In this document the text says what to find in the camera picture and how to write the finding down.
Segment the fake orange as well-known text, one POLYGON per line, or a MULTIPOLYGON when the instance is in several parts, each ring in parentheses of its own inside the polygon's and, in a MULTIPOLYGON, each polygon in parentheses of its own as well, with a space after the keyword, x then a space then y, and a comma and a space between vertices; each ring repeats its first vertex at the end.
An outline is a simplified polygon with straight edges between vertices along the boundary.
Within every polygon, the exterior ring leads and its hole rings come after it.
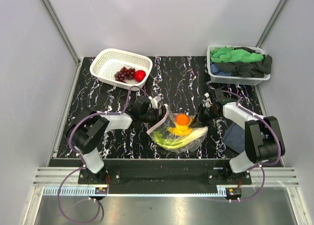
POLYGON ((188 125, 189 122, 190 122, 190 119, 186 114, 178 114, 176 116, 176 123, 178 125, 188 125))

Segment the fake yellow banana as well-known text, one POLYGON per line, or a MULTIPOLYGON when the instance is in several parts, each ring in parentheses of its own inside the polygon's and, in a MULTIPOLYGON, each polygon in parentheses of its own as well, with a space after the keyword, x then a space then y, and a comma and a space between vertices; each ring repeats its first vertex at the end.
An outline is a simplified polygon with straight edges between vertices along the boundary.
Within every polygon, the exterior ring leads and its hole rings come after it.
POLYGON ((187 136, 193 130, 188 125, 176 125, 175 127, 169 127, 168 131, 176 136, 187 136))

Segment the clear zip top bag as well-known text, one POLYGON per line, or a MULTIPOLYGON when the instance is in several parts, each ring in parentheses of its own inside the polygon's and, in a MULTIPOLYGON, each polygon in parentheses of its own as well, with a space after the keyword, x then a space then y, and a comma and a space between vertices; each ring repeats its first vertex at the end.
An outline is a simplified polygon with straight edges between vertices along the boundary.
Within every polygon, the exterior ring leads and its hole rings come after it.
POLYGON ((194 117, 173 113, 168 105, 163 105, 164 116, 155 124, 146 124, 147 134, 164 150, 181 153, 197 150, 205 140, 208 127, 192 128, 194 117))

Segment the fake green celery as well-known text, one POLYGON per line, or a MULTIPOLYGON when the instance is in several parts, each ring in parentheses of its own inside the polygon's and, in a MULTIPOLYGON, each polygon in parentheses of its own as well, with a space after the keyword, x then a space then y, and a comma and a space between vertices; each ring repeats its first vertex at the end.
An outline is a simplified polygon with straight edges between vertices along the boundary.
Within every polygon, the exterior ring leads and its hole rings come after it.
POLYGON ((208 128, 192 128, 192 133, 187 136, 176 136, 168 131, 168 128, 154 131, 152 140, 160 147, 167 150, 179 150, 189 148, 197 141, 203 139, 208 128))

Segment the fake red apple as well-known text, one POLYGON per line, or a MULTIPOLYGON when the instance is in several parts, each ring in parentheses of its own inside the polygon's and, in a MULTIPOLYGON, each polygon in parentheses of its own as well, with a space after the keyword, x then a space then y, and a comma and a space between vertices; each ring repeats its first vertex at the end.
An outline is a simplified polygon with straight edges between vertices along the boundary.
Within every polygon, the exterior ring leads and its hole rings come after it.
POLYGON ((134 80, 137 82, 142 82, 146 77, 146 72, 143 70, 138 70, 134 73, 134 80))

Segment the fake purple grapes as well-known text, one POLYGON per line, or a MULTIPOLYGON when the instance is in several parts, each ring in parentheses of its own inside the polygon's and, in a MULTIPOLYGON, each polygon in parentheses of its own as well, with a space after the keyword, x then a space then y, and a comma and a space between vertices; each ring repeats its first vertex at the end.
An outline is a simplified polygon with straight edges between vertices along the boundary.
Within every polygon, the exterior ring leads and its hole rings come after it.
POLYGON ((127 68, 123 67, 120 71, 118 71, 114 78, 118 82, 125 83, 126 80, 134 79, 135 68, 127 68))

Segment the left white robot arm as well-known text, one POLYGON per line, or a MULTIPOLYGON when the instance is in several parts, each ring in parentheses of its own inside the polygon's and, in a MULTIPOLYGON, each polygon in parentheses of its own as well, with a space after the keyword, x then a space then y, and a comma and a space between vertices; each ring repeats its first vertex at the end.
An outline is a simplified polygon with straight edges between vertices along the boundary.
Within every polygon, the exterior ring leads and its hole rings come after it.
POLYGON ((120 113, 105 113, 86 109, 69 126, 66 138, 70 148, 83 162, 83 178, 89 177, 96 184, 109 180, 105 164, 98 153, 98 144, 104 133, 125 130, 133 123, 154 126, 168 114, 168 107, 159 104, 160 97, 140 96, 135 102, 127 102, 120 113))

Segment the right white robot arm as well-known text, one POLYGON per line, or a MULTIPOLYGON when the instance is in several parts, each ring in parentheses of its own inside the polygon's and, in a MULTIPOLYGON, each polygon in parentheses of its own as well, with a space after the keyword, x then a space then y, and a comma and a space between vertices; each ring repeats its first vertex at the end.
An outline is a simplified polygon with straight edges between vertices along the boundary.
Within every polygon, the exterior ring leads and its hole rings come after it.
POLYGON ((234 184, 240 175, 255 167, 272 166, 285 154, 285 146, 278 120, 258 115, 241 105, 235 93, 214 89, 205 94, 203 103, 189 125, 190 128, 209 126, 211 121, 224 117, 244 130, 244 152, 229 160, 222 170, 228 184, 234 184))

